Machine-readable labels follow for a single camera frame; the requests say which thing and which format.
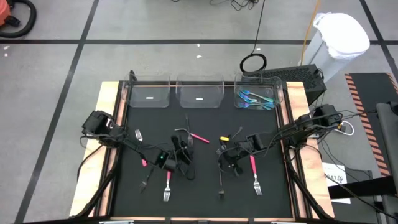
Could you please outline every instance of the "transparent container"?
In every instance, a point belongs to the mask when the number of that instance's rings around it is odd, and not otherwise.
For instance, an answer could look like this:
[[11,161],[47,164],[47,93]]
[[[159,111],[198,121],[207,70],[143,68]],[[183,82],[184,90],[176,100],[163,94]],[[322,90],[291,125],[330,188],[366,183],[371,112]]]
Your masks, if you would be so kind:
[[122,99],[133,108],[166,108],[170,104],[170,75],[130,73],[122,88]]
[[183,108],[217,108],[224,98],[221,75],[179,75],[175,95]]
[[235,76],[234,104],[237,108],[273,110],[283,99],[282,80],[279,77]]

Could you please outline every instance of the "red vacuum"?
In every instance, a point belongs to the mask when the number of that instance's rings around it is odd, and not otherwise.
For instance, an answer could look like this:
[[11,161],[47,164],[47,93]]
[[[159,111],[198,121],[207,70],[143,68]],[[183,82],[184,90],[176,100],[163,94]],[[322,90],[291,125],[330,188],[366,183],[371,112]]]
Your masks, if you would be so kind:
[[[19,19],[11,15],[11,9],[14,8],[16,2],[23,3],[30,8],[30,17],[24,28],[17,32],[1,32],[1,27],[8,24],[13,27],[19,27],[21,23]],[[0,0],[0,37],[17,38],[29,33],[36,21],[37,11],[35,6],[29,0]]]

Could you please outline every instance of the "gray floor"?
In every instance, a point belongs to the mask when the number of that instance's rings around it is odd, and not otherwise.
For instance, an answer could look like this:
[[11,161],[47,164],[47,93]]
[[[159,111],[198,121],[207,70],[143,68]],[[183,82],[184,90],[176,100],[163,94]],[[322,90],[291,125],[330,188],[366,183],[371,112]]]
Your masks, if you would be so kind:
[[[16,219],[94,0],[32,2],[39,12],[37,23],[21,40],[76,41],[2,44],[3,39],[0,39],[1,223],[13,223]],[[303,40],[315,2],[267,0],[259,39]],[[398,40],[395,22],[398,2],[367,0],[366,3],[384,40]],[[27,17],[27,11],[24,6],[14,10],[22,19]],[[251,11],[237,12],[227,2],[211,6],[208,0],[99,0],[87,39],[252,40],[260,11],[260,4]],[[319,12],[350,14],[364,27],[371,40],[377,40],[358,0],[322,0]],[[168,73],[172,79],[179,74],[221,74],[225,80],[233,80],[235,74],[240,73],[239,62],[253,48],[252,44],[198,44],[84,45],[77,67],[74,73],[72,71],[73,80],[25,222],[68,217],[76,171],[84,152],[78,143],[80,127],[95,108],[102,81],[123,79],[130,69],[139,75]],[[267,56],[267,68],[272,69],[296,65],[302,46],[268,44],[257,48]],[[388,49],[398,59],[398,46],[389,45]],[[254,70],[258,63],[250,60],[245,68]],[[334,104],[338,110],[356,110],[343,75],[349,72],[392,70],[381,46],[372,45],[326,84],[328,91],[324,103]],[[351,121],[354,136],[333,133],[327,137],[327,142],[334,155],[346,165],[371,170],[379,177],[361,122],[358,117]]]

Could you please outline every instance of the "pink handle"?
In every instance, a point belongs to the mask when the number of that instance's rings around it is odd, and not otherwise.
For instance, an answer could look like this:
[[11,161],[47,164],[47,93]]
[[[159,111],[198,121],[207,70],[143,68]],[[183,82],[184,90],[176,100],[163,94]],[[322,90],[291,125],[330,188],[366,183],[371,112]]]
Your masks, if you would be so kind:
[[206,139],[204,139],[204,138],[202,138],[202,137],[200,137],[200,136],[197,136],[196,134],[192,134],[192,133],[191,133],[191,135],[192,135],[194,138],[197,138],[197,139],[199,139],[199,140],[204,141],[205,143],[210,143],[209,140],[206,140]]
[[256,161],[254,160],[254,156],[252,155],[250,155],[250,162],[251,162],[251,168],[253,169],[253,174],[257,174]]

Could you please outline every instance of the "black electronic device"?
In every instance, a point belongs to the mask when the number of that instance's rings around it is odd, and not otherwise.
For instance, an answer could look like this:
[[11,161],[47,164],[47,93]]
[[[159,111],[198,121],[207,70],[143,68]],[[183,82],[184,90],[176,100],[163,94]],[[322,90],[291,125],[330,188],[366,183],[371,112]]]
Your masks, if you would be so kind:
[[326,91],[322,71],[315,65],[246,72],[244,76],[262,78],[279,77],[282,81],[303,82],[308,105],[311,105]]
[[138,139],[131,138],[124,128],[117,125],[112,116],[104,111],[93,111],[84,122],[82,128],[82,133],[87,138],[97,139],[104,146],[127,147],[137,152],[141,159],[153,166],[171,172],[176,170],[177,160],[172,151],[150,146],[140,142]]
[[288,147],[300,149],[307,143],[307,138],[313,134],[322,137],[325,133],[336,129],[341,123],[342,115],[333,105],[321,105],[308,114],[298,117],[293,123],[282,126],[274,135],[256,133],[246,136],[243,142],[235,142],[235,147],[225,150],[220,159],[224,159],[228,167],[236,175],[243,172],[238,161],[250,154],[258,155],[267,151],[279,141],[286,139]]

